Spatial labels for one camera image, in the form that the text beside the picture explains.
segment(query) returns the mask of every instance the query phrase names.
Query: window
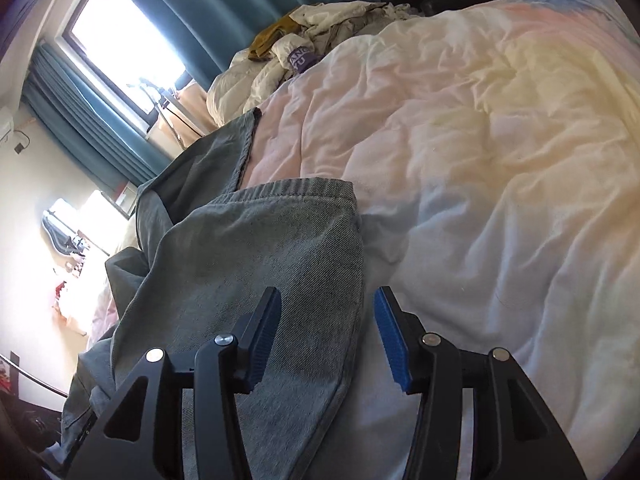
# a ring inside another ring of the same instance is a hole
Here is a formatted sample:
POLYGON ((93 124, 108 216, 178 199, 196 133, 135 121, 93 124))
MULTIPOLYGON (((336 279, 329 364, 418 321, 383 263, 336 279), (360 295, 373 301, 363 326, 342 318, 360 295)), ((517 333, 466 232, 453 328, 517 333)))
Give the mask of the window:
POLYGON ((63 37, 150 126, 158 113, 149 96, 138 87, 140 78, 162 88, 179 85, 185 79, 178 56, 131 0, 81 0, 63 37))

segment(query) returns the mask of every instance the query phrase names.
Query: bed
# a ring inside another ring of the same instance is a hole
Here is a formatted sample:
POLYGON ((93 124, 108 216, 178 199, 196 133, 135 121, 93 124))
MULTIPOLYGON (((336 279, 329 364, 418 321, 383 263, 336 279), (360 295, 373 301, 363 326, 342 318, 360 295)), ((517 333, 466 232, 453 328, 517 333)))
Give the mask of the bed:
POLYGON ((347 40, 260 106, 241 189, 353 182, 362 222, 354 373, 306 478, 402 478, 418 400, 388 370, 381 285, 459 348, 508 348, 588 478, 620 459, 640 428, 639 45, 615 0, 499 0, 347 40))

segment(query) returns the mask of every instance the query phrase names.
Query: bright window light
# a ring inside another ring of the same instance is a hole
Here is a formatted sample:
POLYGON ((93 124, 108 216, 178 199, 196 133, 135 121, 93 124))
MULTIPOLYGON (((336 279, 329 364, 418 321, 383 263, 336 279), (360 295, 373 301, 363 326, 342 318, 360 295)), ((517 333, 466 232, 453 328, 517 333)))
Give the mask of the bright window light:
POLYGON ((88 0, 71 32, 92 63, 145 113, 153 104, 127 85, 143 77, 169 88, 184 72, 169 43, 131 0, 88 0))

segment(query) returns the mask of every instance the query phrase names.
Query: metal rod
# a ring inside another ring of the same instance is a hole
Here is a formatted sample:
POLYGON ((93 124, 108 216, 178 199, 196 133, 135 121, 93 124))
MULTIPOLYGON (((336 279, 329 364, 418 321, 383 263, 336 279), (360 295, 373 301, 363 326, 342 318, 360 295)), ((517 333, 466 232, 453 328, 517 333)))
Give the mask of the metal rod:
POLYGON ((30 373, 28 373, 27 371, 23 370, 16 363, 11 361, 11 359, 7 359, 2 354, 0 354, 0 359, 2 359, 2 361, 7 363, 9 366, 11 366, 11 367, 15 368, 16 370, 18 370, 18 372, 20 372, 22 375, 24 375, 27 379, 33 381, 36 384, 39 384, 40 386, 42 386, 43 388, 46 388, 50 392, 58 394, 61 397, 65 397, 65 399, 68 397, 68 395, 65 392, 63 392, 62 390, 54 388, 50 384, 47 384, 46 382, 41 381, 39 378, 32 376, 30 373))

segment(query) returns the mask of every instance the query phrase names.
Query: denim fabric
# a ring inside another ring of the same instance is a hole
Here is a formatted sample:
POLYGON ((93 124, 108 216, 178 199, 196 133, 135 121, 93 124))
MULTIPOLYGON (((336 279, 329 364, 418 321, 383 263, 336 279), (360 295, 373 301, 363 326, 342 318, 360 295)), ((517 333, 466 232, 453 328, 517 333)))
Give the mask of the denim fabric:
MULTIPOLYGON (((228 139, 221 146, 250 138, 254 121, 240 119, 244 125, 236 134, 223 132, 228 139)), ((111 369, 89 372, 120 385, 149 348, 196 349, 231 330, 265 287, 276 286, 282 320, 264 379, 236 400, 254 478, 300 478, 352 375, 363 294, 360 221, 353 187, 340 180, 284 180, 229 192, 241 178, 245 147, 235 161, 210 149, 187 159, 189 149, 146 186, 138 206, 143 252, 127 248, 108 264, 118 309, 127 302, 111 339, 111 369), (216 171, 211 154, 225 170, 216 171)), ((107 398, 108 386, 92 401, 107 398)), ((197 478, 191 399, 183 396, 188 479, 197 478)), ((65 413, 73 408, 65 405, 65 413)))

